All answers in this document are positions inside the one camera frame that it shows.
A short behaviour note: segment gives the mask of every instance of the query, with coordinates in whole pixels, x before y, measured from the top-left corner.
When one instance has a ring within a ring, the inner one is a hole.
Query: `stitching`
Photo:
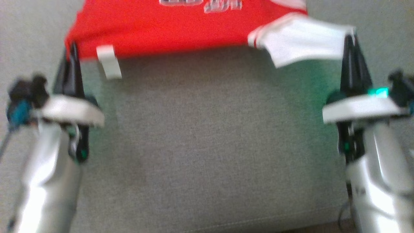
[[[276,218],[276,217],[294,216],[294,215],[298,215],[298,214],[310,213],[310,212],[321,211],[321,210],[332,209],[332,208],[339,208],[339,206],[329,206],[329,207],[325,207],[325,208],[314,209],[312,211],[297,212],[297,213],[294,213],[294,214],[278,214],[278,215],[271,215],[271,216],[262,217],[262,218],[253,218],[253,219],[248,219],[248,220],[243,220],[243,221],[237,221],[237,222],[232,222],[232,223],[217,224],[217,225],[212,225],[212,226],[208,226],[208,227],[197,228],[197,229],[194,229],[194,230],[183,231],[183,233],[204,231],[204,230],[209,230],[209,229],[213,229],[213,228],[230,228],[230,227],[233,227],[233,226],[253,225],[254,223],[264,222],[265,220]]]

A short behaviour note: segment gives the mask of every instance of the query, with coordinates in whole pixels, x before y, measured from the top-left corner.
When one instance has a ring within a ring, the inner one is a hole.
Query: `cable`
[[[346,210],[348,207],[351,207],[351,204],[352,204],[352,199],[350,199],[350,200],[348,200],[346,203],[344,203],[344,204],[342,205],[342,207],[341,207],[341,210],[339,211],[339,215],[338,215],[338,221],[337,221],[337,224],[338,224],[338,228],[339,228],[339,230],[340,230],[342,233],[345,233],[344,229],[342,228],[342,224],[341,224],[342,215],[344,214],[345,210]]]
[[[6,137],[3,139],[0,145],[0,162],[4,155],[4,152],[6,151],[7,145],[9,144],[10,138],[12,137],[13,131],[9,130],[6,134]]]

